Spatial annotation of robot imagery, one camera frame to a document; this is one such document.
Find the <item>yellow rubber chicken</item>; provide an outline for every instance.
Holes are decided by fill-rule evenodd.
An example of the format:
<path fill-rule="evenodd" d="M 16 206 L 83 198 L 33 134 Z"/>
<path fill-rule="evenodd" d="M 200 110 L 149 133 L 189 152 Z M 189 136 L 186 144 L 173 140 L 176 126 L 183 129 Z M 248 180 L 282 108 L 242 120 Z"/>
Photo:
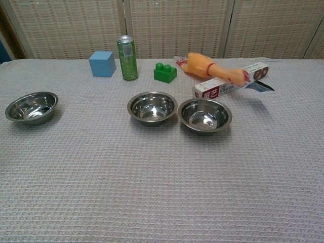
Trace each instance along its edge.
<path fill-rule="evenodd" d="M 248 72 L 243 69 L 226 69 L 217 65 L 211 58 L 199 53 L 189 53 L 187 61 L 177 61 L 177 64 L 185 72 L 195 74 L 199 77 L 220 77 L 237 86 L 250 82 Z"/>

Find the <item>green lego block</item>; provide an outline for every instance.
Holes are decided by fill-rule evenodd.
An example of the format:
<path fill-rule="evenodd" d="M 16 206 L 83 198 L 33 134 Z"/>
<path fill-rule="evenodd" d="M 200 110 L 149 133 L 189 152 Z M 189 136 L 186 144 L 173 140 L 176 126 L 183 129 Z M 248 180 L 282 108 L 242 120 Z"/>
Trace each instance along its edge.
<path fill-rule="evenodd" d="M 177 69 L 170 65 L 158 62 L 154 69 L 154 79 L 164 83 L 170 83 L 177 76 Z"/>

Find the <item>stainless steel bowl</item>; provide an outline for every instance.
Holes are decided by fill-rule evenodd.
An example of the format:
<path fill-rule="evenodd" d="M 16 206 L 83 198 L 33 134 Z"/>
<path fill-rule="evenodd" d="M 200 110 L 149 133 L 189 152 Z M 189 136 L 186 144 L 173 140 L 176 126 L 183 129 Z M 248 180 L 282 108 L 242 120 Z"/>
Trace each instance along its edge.
<path fill-rule="evenodd" d="M 177 110 L 171 95 L 162 92 L 144 92 L 134 96 L 127 105 L 129 114 L 147 126 L 159 126 Z"/>
<path fill-rule="evenodd" d="M 31 126 L 43 124 L 54 115 L 58 97 L 50 92 L 37 92 L 12 102 L 6 109 L 6 118 Z"/>
<path fill-rule="evenodd" d="M 205 98 L 186 100 L 179 107 L 181 121 L 199 135 L 211 135 L 232 121 L 231 111 L 223 104 Z"/>

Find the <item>blue block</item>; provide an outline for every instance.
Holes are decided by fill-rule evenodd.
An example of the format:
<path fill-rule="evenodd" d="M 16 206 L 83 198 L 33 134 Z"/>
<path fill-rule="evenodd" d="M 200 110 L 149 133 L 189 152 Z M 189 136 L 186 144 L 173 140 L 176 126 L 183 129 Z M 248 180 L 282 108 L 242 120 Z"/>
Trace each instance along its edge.
<path fill-rule="evenodd" d="M 94 77 L 111 77 L 116 70 L 113 52 L 94 52 L 89 63 Z"/>

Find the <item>white box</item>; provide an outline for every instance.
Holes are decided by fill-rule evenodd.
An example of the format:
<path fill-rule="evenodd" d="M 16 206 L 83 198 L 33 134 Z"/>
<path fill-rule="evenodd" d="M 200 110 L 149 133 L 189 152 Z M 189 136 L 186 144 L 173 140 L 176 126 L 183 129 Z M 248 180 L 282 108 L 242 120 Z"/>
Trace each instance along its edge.
<path fill-rule="evenodd" d="M 243 86 L 236 86 L 216 77 L 192 87 L 192 96 L 197 98 L 206 97 L 215 99 L 218 96 L 227 94 L 238 88 L 246 87 L 255 80 L 260 80 L 267 75 L 269 65 L 263 62 L 258 62 L 242 69 L 248 72 L 250 78 L 250 81 L 246 82 Z"/>

